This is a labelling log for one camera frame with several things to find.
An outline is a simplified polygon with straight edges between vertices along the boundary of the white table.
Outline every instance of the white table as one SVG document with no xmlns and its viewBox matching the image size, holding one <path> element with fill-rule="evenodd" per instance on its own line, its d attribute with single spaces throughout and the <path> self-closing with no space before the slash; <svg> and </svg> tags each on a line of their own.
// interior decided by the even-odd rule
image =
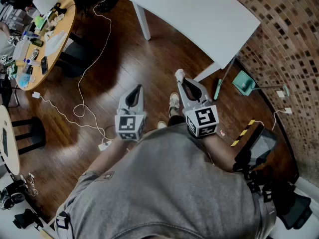
<svg viewBox="0 0 319 239">
<path fill-rule="evenodd" d="M 224 69 L 260 24 L 237 0 L 130 1 L 146 40 L 150 40 L 151 35 L 144 8 L 183 33 L 214 61 L 196 81 Z"/>
<path fill-rule="evenodd" d="M 31 125 L 30 133 L 22 135 L 14 135 L 13 128 L 15 126 Z M 6 133 L 6 144 L 4 141 L 4 131 Z M 16 141 L 30 137 L 33 145 L 18 149 Z M 20 173 L 19 155 L 22 155 L 31 150 L 45 146 L 45 130 L 40 119 L 33 117 L 20 121 L 11 122 L 9 113 L 5 106 L 0 106 L 0 151 L 5 164 L 14 174 Z"/>
</svg>

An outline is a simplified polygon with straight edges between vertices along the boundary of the shirt sleeve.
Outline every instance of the shirt sleeve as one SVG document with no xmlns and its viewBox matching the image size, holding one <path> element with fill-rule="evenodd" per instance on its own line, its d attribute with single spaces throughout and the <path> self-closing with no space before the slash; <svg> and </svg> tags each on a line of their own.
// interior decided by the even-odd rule
<svg viewBox="0 0 319 239">
<path fill-rule="evenodd" d="M 101 175 L 98 172 L 94 171 L 86 171 L 84 174 L 82 174 L 68 198 L 58 208 L 57 215 L 62 211 L 65 211 L 70 205 L 72 205 L 77 196 L 79 196 L 83 190 L 85 190 L 93 181 L 95 181 L 100 176 Z"/>
</svg>

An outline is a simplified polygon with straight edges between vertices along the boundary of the brick wall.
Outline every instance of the brick wall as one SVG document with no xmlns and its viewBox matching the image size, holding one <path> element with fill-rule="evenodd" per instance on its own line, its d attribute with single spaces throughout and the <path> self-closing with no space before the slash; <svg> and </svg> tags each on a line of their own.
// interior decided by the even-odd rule
<svg viewBox="0 0 319 239">
<path fill-rule="evenodd" d="M 264 93 L 275 110 L 292 108 L 278 115 L 300 175 L 319 186 L 319 0 L 239 1 L 261 21 L 239 60 L 259 86 L 288 86 L 289 98 Z"/>
</svg>

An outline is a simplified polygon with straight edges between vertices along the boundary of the black pants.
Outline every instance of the black pants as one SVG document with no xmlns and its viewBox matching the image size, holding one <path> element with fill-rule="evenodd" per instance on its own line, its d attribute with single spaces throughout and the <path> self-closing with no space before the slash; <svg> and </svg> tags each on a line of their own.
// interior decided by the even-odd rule
<svg viewBox="0 0 319 239">
<path fill-rule="evenodd" d="M 169 118 L 167 126 L 177 125 L 177 124 L 181 124 L 181 123 L 184 123 L 184 122 L 185 122 L 185 118 L 183 116 L 174 115 L 174 116 Z"/>
</svg>

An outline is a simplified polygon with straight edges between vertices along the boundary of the round wooden table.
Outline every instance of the round wooden table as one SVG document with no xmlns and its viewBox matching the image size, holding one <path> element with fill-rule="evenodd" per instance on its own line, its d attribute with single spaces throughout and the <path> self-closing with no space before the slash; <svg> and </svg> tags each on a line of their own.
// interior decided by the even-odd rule
<svg viewBox="0 0 319 239">
<path fill-rule="evenodd" d="M 55 51 L 53 54 L 49 55 L 47 57 L 47 61 L 48 61 L 48 71 L 45 75 L 42 74 L 42 69 L 41 66 L 33 66 L 33 72 L 32 75 L 35 77 L 35 81 L 34 82 L 29 82 L 26 88 L 21 88 L 18 81 L 17 84 L 18 86 L 22 89 L 22 90 L 32 90 L 35 87 L 37 87 L 50 73 L 50 71 L 53 69 L 55 63 L 57 62 L 57 60 L 59 59 L 63 48 L 70 36 L 74 21 L 75 21 L 75 16 L 76 16 L 76 5 L 74 0 L 59 0 L 58 2 L 61 3 L 60 8 L 67 8 L 67 12 L 64 15 L 64 18 L 58 22 L 57 26 L 55 27 L 54 31 L 53 31 L 53 35 L 57 35 L 59 34 L 61 31 L 64 31 L 67 33 L 66 38 L 64 39 L 64 41 L 61 43 L 60 47 L 58 48 L 57 51 Z M 36 61 L 38 61 L 39 63 L 41 63 L 42 58 L 44 57 L 44 50 L 45 50 L 45 43 L 42 47 L 37 47 L 33 44 L 30 44 L 28 51 L 26 53 L 26 58 L 28 58 L 31 53 L 33 52 L 33 50 L 37 48 L 39 50 L 39 54 L 38 57 L 36 58 Z M 79 61 L 77 61 L 76 58 L 73 58 L 72 56 L 68 55 L 68 54 L 64 54 L 65 60 L 71 60 L 73 62 L 73 64 L 76 63 L 80 63 Z M 18 68 L 18 73 L 20 70 L 23 69 L 23 62 L 18 61 L 17 65 L 20 66 Z"/>
<path fill-rule="evenodd" d="M 14 135 L 15 126 L 31 125 L 30 132 Z M 16 141 L 31 137 L 33 145 L 18 149 Z M 11 122 L 5 106 L 0 106 L 0 151 L 8 169 L 14 174 L 20 173 L 19 155 L 45 146 L 45 130 L 38 118 L 25 119 Z"/>
</svg>

